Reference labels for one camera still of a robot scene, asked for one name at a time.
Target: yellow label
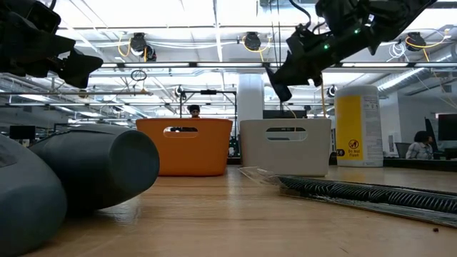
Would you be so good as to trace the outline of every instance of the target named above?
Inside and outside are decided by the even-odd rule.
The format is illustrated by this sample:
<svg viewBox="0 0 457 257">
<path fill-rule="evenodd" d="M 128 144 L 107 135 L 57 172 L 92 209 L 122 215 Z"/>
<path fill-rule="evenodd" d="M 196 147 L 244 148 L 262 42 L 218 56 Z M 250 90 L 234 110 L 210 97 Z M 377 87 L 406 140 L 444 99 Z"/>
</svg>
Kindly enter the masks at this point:
<svg viewBox="0 0 457 257">
<path fill-rule="evenodd" d="M 338 97 L 336 99 L 335 112 L 338 160 L 362 161 L 361 97 Z"/>
</svg>

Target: table surface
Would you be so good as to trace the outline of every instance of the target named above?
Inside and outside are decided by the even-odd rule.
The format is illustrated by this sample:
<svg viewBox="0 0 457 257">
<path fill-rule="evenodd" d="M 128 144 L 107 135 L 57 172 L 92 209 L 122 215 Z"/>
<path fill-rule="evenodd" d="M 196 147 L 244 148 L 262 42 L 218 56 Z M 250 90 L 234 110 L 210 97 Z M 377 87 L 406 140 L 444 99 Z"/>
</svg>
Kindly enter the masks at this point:
<svg viewBox="0 0 457 257">
<path fill-rule="evenodd" d="M 457 173 L 440 171 L 331 167 L 326 179 L 457 192 Z M 68 219 L 27 256 L 454 257 L 456 242 L 457 229 L 279 196 L 229 167 L 221 177 L 161 177 L 126 203 Z"/>
</svg>

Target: person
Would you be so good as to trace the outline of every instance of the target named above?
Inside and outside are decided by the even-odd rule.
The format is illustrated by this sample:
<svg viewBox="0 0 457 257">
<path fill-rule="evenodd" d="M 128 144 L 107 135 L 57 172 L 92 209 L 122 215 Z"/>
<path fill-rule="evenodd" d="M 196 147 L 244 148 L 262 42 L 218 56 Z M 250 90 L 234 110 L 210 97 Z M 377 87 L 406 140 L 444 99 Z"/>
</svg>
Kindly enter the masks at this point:
<svg viewBox="0 0 457 257">
<path fill-rule="evenodd" d="M 193 119 L 200 118 L 200 106 L 193 104 L 188 107 L 188 110 L 191 113 Z"/>
<path fill-rule="evenodd" d="M 428 135 L 427 131 L 419 131 L 414 136 L 414 143 L 408 148 L 406 158 L 431 160 L 433 158 L 431 143 L 433 143 L 433 139 Z"/>
</svg>

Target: desk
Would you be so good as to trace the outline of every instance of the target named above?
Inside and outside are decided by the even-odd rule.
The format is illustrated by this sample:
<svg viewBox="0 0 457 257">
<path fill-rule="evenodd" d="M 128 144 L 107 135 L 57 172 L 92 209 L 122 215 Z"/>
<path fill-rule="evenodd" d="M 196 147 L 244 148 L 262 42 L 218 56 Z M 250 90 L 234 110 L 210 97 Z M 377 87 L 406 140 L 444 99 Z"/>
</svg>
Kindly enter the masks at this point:
<svg viewBox="0 0 457 257">
<path fill-rule="evenodd" d="M 457 173 L 331 167 L 327 179 L 457 191 Z M 457 230 L 278 196 L 234 167 L 213 178 L 159 178 L 28 256 L 455 256 Z"/>
</svg>

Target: orange basket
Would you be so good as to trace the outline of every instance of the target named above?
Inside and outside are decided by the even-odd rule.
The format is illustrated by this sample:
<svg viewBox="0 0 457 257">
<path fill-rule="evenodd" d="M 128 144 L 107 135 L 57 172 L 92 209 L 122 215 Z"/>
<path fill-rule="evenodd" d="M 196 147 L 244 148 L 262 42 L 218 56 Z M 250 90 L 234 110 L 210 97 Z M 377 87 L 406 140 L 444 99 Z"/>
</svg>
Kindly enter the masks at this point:
<svg viewBox="0 0 457 257">
<path fill-rule="evenodd" d="M 220 176 L 227 166 L 232 123 L 224 119 L 139 119 L 136 127 L 159 150 L 160 176 Z M 176 127 L 197 132 L 168 130 Z"/>
</svg>

